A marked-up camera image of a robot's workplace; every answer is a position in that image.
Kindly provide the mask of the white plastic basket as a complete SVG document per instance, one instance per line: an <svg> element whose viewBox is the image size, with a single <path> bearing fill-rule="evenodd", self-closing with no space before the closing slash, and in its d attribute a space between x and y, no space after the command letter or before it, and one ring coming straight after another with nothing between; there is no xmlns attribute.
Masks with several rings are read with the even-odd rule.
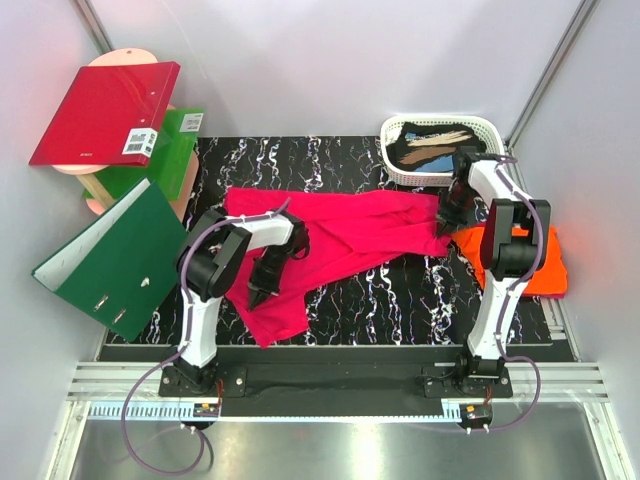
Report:
<svg viewBox="0 0 640 480"><path fill-rule="evenodd" d="M396 115L383 122L380 144L389 180L403 187L449 186L455 153L463 147L505 153L496 127L473 115Z"/></svg>

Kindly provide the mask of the magenta pink t shirt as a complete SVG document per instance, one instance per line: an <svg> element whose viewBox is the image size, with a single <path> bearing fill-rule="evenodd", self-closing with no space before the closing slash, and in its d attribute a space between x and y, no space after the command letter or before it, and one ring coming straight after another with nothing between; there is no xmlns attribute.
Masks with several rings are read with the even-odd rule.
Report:
<svg viewBox="0 0 640 480"><path fill-rule="evenodd" d="M305 222L309 255L286 264L279 296L249 310L248 282L259 254L251 251L226 294L263 348L307 329L307 292L405 253L444 256L450 242L449 237L436 234L438 198L429 194L392 190L303 193L233 187L227 192L224 206L236 216L261 214L282 204Z"/></svg>

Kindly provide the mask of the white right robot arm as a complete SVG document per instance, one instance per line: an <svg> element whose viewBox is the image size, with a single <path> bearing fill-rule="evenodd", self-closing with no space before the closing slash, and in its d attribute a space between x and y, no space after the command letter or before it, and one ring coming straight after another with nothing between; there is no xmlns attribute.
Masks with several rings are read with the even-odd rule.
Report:
<svg viewBox="0 0 640 480"><path fill-rule="evenodd" d="M439 196L438 237L466 222L475 198L489 207L480 244L484 293L453 374L457 390L470 397L502 377L509 361L506 343L517 304L546 259L551 205L516 185L505 169L514 161L510 156L462 147L453 155L452 182Z"/></svg>

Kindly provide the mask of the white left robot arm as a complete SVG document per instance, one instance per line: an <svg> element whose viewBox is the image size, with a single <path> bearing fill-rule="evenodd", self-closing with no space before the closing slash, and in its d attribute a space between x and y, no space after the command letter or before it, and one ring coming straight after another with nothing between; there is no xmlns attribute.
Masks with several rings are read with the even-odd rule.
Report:
<svg viewBox="0 0 640 480"><path fill-rule="evenodd" d="M211 209L198 220L176 257L183 330L180 356L173 366L181 374L181 384L193 395L206 395L215 386L220 304L236 281L245 256L253 251L261 254L247 281L250 311L281 293L288 261L309 254L309 230L284 206L249 217L232 217L225 210Z"/></svg>

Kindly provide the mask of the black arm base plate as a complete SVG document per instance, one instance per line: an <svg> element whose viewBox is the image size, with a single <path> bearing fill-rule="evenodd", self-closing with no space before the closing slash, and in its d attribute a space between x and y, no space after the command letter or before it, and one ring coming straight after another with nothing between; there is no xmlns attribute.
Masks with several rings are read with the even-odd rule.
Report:
<svg viewBox="0 0 640 480"><path fill-rule="evenodd" d="M447 363L222 364L207 369L199 383L170 366L164 369L159 383L162 397L204 397L220 393L225 398L242 398L283 391L390 391L429 399L509 399L513 396L507 372L498 379L463 378Z"/></svg>

